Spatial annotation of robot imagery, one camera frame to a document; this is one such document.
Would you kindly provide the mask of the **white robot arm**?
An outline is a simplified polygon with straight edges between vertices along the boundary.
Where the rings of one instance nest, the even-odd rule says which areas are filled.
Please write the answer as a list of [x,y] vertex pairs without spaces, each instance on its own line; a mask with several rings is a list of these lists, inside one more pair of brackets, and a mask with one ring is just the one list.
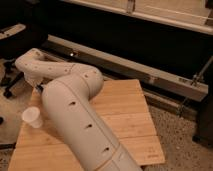
[[41,88],[45,111],[84,171],[142,171],[90,100],[103,87],[102,73],[91,65],[47,61],[33,48],[15,61],[29,84]]

